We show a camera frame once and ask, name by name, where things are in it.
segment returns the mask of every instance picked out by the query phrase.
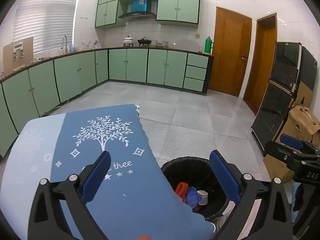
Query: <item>doorway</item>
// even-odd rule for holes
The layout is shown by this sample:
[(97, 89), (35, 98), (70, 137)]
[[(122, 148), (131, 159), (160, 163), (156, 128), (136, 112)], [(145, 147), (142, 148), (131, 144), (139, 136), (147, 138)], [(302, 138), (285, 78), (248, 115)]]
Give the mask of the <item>doorway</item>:
[(247, 67), (252, 19), (217, 7), (209, 89), (238, 97)]
[(243, 100), (257, 114), (263, 100), (277, 40), (276, 14), (257, 20), (256, 42), (248, 85)]

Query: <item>green thermos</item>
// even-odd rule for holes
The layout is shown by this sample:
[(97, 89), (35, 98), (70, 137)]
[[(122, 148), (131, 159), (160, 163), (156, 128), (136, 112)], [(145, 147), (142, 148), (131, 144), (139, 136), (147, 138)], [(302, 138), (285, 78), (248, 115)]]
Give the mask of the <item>green thermos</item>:
[(211, 53), (211, 49), (213, 48), (213, 42), (210, 37), (205, 40), (204, 52)]

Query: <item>door frame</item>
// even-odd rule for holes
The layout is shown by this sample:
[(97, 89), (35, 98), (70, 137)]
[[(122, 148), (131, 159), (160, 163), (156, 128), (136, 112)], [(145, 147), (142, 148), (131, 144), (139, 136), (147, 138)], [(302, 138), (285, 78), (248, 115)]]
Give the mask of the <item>door frame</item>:
[[(257, 39), (258, 39), (258, 35), (257, 35), (257, 34), (258, 34), (258, 24), (259, 24), (260, 21), (265, 20), (265, 19), (268, 19), (268, 18), (271, 18), (271, 17), (275, 17), (275, 18), (276, 18), (276, 40), (277, 40), (277, 38), (278, 38), (277, 13), (269, 14), (269, 15), (267, 15), (267, 16), (264, 16), (264, 17), (262, 17), (262, 18), (257, 19), (257, 22), (256, 22), (256, 38), (255, 38), (255, 41), (254, 41), (254, 51), (253, 51), (252, 63), (254, 62), (255, 57), (257, 57), (256, 48), (257, 48)], [(249, 81), (250, 81), (250, 77), (251, 77), (252, 71), (253, 71), (253, 69), (252, 69), (252, 63), (251, 63), (251, 67), (250, 67), (250, 74), (249, 74), (249, 77), (248, 77), (247, 85), (246, 85), (246, 87), (245, 87), (245, 92), (244, 92), (244, 96), (243, 96), (243, 101), (245, 101), (245, 98), (246, 98), (246, 96), (248, 95)], [(265, 94), (266, 94), (267, 88), (268, 88), (268, 84), (267, 84), (267, 86), (266, 86), (266, 90), (265, 90), (265, 92), (264, 92), (263, 97), (264, 97)]]
[(240, 93), (241, 93), (241, 88), (242, 88), (242, 85), (243, 85), (243, 82), (244, 82), (244, 77), (245, 77), (245, 72), (246, 72), (246, 70), (247, 70), (247, 67), (248, 67), (248, 60), (249, 60), (249, 55), (250, 55), (250, 47), (251, 47), (251, 38), (252, 38), (252, 22), (253, 22), (253, 18), (251, 18), (251, 17), (249, 17), (249, 16), (247, 16), (247, 15), (244, 15), (244, 14), (241, 14), (241, 13), (239, 13), (239, 12), (236, 12), (236, 11), (233, 11), (233, 10), (230, 10), (230, 9), (226, 9), (226, 8), (223, 8), (223, 7), (219, 7), (219, 6), (217, 6), (217, 8), (216, 8), (216, 20), (215, 20), (215, 29), (214, 29), (214, 35), (213, 35), (213, 48), (212, 48), (212, 53), (211, 53), (211, 55), (213, 55), (213, 50), (214, 50), (214, 42), (215, 42), (215, 32), (216, 32), (216, 27), (217, 27), (217, 23), (218, 23), (218, 10), (223, 10), (223, 11), (228, 11), (228, 12), (232, 12), (232, 13), (235, 13), (235, 14), (237, 14), (237, 15), (240, 15), (240, 16), (244, 16), (244, 17), (247, 17), (247, 18), (249, 18), (251, 21), (250, 21), (250, 30), (251, 30), (251, 32), (250, 32), (250, 45), (249, 45), (249, 52), (248, 52), (248, 58), (247, 58), (247, 63), (246, 63), (246, 66), (245, 66), (245, 70), (244, 70), (244, 73), (243, 73), (243, 77), (242, 77), (242, 83), (241, 83), (241, 87), (240, 87), (240, 89), (239, 89), (239, 93), (238, 93), (238, 95), (237, 95), (237, 97), (239, 97), (239, 95), (240, 95)]

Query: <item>trash bin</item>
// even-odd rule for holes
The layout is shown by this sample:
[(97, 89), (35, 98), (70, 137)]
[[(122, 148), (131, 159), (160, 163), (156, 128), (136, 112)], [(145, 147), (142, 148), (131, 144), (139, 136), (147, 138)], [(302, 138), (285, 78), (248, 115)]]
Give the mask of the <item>trash bin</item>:
[(207, 205), (200, 206), (196, 211), (203, 215), (205, 220), (213, 221), (227, 208), (229, 201), (213, 174), (209, 160), (199, 157), (180, 157), (165, 163), (161, 170), (173, 190), (180, 182), (186, 182), (189, 187), (208, 193)]

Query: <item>black refrigerator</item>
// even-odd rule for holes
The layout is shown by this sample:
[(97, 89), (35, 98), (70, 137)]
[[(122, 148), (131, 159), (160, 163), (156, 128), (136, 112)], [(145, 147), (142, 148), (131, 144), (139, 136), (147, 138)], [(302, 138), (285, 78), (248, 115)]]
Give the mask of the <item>black refrigerator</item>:
[(252, 132), (264, 150), (276, 140), (293, 104), (308, 106), (316, 80), (317, 61), (295, 42), (276, 42), (273, 66)]

